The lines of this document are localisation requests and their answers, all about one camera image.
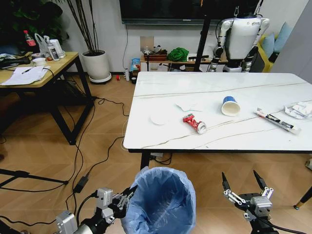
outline television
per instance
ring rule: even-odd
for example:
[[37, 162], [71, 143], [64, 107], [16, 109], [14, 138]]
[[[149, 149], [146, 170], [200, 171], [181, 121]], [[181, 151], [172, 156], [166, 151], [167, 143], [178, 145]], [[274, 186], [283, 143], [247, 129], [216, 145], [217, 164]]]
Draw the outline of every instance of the television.
[[[189, 24], [203, 25], [204, 0], [119, 0], [121, 20], [124, 24]], [[222, 19], [234, 17], [233, 0], [223, 0], [221, 6], [207, 4], [211, 9], [211, 25]]]

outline trash can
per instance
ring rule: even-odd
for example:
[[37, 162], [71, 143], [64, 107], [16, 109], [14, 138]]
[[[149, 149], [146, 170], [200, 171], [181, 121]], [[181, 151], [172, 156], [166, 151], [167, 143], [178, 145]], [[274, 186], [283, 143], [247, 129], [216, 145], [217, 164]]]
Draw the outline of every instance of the trash can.
[[186, 174], [172, 168], [145, 167], [121, 220], [127, 234], [188, 234], [196, 223], [196, 196]]

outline marble table top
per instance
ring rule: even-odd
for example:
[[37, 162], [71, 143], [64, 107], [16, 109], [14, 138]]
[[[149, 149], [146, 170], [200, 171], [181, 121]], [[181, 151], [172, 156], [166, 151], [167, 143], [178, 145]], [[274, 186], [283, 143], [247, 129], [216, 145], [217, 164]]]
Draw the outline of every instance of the marble table top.
[[[221, 112], [226, 96], [241, 107], [235, 117]], [[203, 109], [184, 112], [178, 102], [197, 102]], [[312, 85], [293, 74], [140, 72], [124, 146], [131, 152], [312, 153], [312, 118], [295, 119], [284, 112], [285, 105], [297, 102], [312, 104]], [[257, 116], [257, 107], [301, 132], [294, 135]], [[200, 135], [182, 121], [189, 113], [206, 123], [206, 133]], [[164, 116], [165, 124], [154, 124], [155, 115]]]

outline green cloth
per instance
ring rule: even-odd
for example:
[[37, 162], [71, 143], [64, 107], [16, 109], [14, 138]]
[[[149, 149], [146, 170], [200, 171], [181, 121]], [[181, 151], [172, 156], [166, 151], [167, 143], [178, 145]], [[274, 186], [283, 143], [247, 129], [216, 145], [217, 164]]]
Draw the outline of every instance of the green cloth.
[[167, 55], [167, 59], [174, 62], [186, 62], [189, 51], [184, 48], [176, 48]]

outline power adapter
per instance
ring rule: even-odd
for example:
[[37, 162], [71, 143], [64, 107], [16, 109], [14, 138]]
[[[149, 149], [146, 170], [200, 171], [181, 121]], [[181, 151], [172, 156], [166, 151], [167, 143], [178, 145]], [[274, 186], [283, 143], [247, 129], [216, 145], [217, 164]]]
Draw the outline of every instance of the power adapter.
[[77, 194], [80, 194], [81, 190], [86, 185], [88, 180], [89, 180], [89, 178], [87, 176], [81, 177], [81, 179], [79, 180], [78, 184], [76, 184], [73, 192], [77, 193]]

